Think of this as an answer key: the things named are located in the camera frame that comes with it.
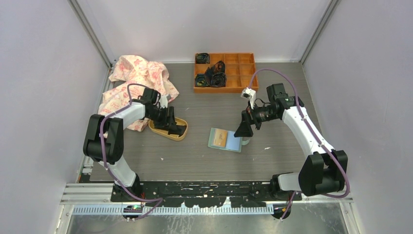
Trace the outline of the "light green card holder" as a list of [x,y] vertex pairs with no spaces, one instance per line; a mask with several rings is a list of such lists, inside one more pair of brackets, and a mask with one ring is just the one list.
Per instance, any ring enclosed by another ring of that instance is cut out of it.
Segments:
[[214,134],[215,128],[210,129],[209,139],[208,139],[208,147],[212,149],[218,150],[225,150],[225,151],[232,151],[240,153],[242,151],[242,147],[247,145],[250,141],[248,137],[234,137],[234,131],[228,130],[226,146],[224,148],[212,146],[212,138]]

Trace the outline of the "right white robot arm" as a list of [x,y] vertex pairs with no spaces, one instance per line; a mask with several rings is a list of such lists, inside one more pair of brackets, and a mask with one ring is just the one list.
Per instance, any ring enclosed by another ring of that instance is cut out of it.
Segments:
[[281,120],[297,139],[305,162],[298,173],[273,175],[270,193],[276,200],[283,200],[289,191],[301,192],[306,196],[332,195],[343,191],[348,157],[343,150],[337,151],[319,133],[307,114],[301,99],[289,96],[282,83],[267,87],[268,102],[255,104],[256,92],[243,89],[241,96],[248,99],[248,106],[241,112],[241,123],[235,137],[252,137],[253,127],[262,123]]

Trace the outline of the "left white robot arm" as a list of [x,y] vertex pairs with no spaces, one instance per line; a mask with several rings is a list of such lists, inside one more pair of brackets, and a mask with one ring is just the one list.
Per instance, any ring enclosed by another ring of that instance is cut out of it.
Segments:
[[150,121],[150,128],[176,141],[182,140],[187,132],[187,123],[175,117],[174,108],[169,106],[169,95],[162,95],[149,87],[143,94],[132,98],[126,106],[108,115],[94,114],[90,117],[83,145],[83,153],[102,165],[114,179],[117,188],[130,201],[137,201],[142,187],[137,173],[127,164],[124,153],[124,130],[138,120]]

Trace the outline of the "yellow oval tray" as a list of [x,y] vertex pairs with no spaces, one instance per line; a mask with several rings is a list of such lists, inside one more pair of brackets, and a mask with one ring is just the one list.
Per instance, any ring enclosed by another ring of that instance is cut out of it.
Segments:
[[188,123],[185,120],[183,120],[181,118],[178,118],[178,117],[175,118],[175,121],[177,122],[178,127],[185,127],[185,129],[183,131],[183,134],[181,136],[177,135],[177,134],[168,134],[168,131],[166,131],[166,130],[156,129],[155,126],[154,126],[153,120],[149,121],[148,126],[149,126],[149,128],[151,129],[152,132],[154,132],[154,133],[156,133],[156,134],[158,134],[162,137],[166,137],[166,138],[174,140],[174,141],[181,141],[186,137],[186,135],[188,133]]

